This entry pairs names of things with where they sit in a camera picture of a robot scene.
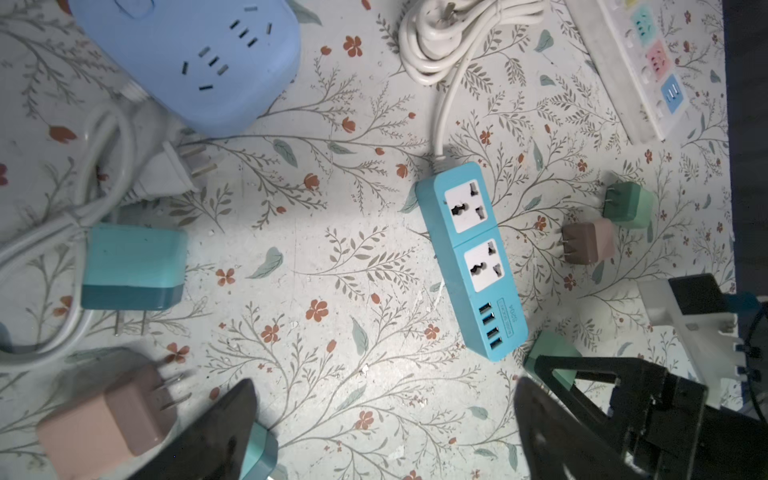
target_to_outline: white cable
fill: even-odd
[[[117,168],[117,178],[105,197],[86,203],[96,163],[118,128],[121,135],[121,162]],[[73,241],[74,293],[67,319],[53,338],[33,353],[0,351],[0,372],[25,372],[63,358],[85,337],[93,322],[94,311],[83,312],[80,307],[86,248],[84,235],[78,234],[106,217],[131,188],[136,161],[136,137],[127,115],[111,101],[98,104],[86,117],[83,137],[85,150],[77,168],[72,208],[0,250],[1,282],[47,250]]]
[[[408,75],[422,85],[435,84],[453,69],[453,80],[439,108],[433,132],[434,168],[439,173],[446,169],[443,155],[445,126],[458,86],[464,77],[472,55],[485,34],[496,25],[533,25],[544,19],[547,0],[482,0],[480,2],[453,2],[455,7],[444,19],[444,0],[422,0],[414,4],[400,24],[398,32],[400,58]],[[436,51],[453,46],[441,58]]]

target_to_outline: floral pattern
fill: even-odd
[[[188,233],[181,302],[124,313],[120,336],[115,313],[99,312],[66,368],[0,378],[9,478],[55,477],[35,425],[68,400],[67,371],[124,346],[164,376],[188,373],[183,425],[253,379],[259,422],[280,442],[273,478],[528,476],[511,402],[531,341],[499,363],[465,347],[413,189],[430,175],[435,96],[448,82],[421,87],[405,73],[404,2],[291,3],[303,44],[293,83],[241,135],[180,133],[217,165],[205,188],[121,215]],[[651,4],[691,99],[664,143],[628,142],[564,0],[551,0],[542,24],[483,38],[457,80],[446,150],[482,165],[531,339],[548,329],[585,355],[693,378],[674,330],[648,324],[636,283],[705,271],[735,289],[722,8]],[[64,6],[0,7],[5,239],[68,205],[84,117],[124,84]],[[655,195],[650,227],[615,229],[616,254],[596,265],[565,263],[559,229],[599,216],[617,180]],[[2,286],[14,345],[63,323],[72,272],[62,245]],[[603,406],[610,395],[581,387]],[[722,400],[737,408],[739,389]]]

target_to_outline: red flower print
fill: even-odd
[[[306,311],[306,319],[309,320],[314,317],[315,321],[319,322],[326,315],[328,315],[328,303],[312,300],[310,309]]]
[[[63,296],[59,299],[61,301],[61,305],[53,309],[53,316],[64,316],[69,312],[70,307],[72,306],[72,295]]]
[[[261,333],[261,338],[264,339],[265,343],[275,343],[279,338],[277,338],[277,333],[280,331],[280,325],[267,325],[264,327],[264,331]]]
[[[360,45],[362,44],[362,40],[360,40],[360,37],[352,38],[349,35],[346,36],[346,41],[344,42],[344,50],[346,50],[346,53],[350,57],[354,57],[357,55],[358,57],[362,57],[362,50],[360,50]]]
[[[490,145],[491,135],[493,135],[493,133],[491,132],[490,127],[488,128],[488,131],[483,130],[482,133],[480,133],[480,143],[484,145]]]
[[[227,270],[226,274],[224,273],[224,270],[222,270],[221,268],[216,270],[216,276],[220,276],[221,277],[219,279],[219,286],[224,286],[227,283],[229,283],[230,285],[235,283],[235,279],[232,278],[234,276],[234,274],[235,274],[235,269],[234,268],[230,268],[229,270]]]
[[[367,430],[373,423],[373,412],[360,412],[360,420],[355,422],[355,429]]]
[[[427,329],[424,330],[424,335],[427,337],[427,339],[430,340],[436,339],[438,333],[440,333],[440,328],[432,325],[431,323],[427,325]]]
[[[70,140],[75,140],[78,136],[66,127],[54,126],[48,129],[48,135],[60,144],[69,144]]]
[[[346,133],[351,134],[355,131],[355,122],[351,121],[349,117],[344,117],[344,120],[341,121],[341,128],[343,128]]]
[[[563,278],[563,283],[565,284],[565,288],[567,288],[569,292],[573,290],[574,287],[576,286],[576,279],[574,279],[573,273],[569,273],[568,276]]]
[[[541,215],[538,216],[538,220],[536,220],[536,223],[533,224],[533,227],[541,232],[544,231],[544,228],[547,227],[547,218],[542,217]]]
[[[320,180],[317,178],[317,175],[307,174],[306,177],[304,177],[304,187],[306,187],[307,190],[312,191],[313,188],[317,188],[319,185]]]
[[[174,360],[176,360],[176,363],[184,363],[187,361],[184,356],[190,352],[190,347],[188,345],[181,347],[181,350],[179,350],[176,342],[173,342],[165,348],[171,352],[169,356],[165,357],[166,363],[171,363]]]

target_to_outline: light blue power strip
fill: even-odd
[[[528,325],[480,167],[441,172],[415,192],[464,343],[503,359],[528,339]]]

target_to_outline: mint green charger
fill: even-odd
[[[181,301],[186,268],[185,232],[94,225],[81,305],[87,310],[167,310]]]

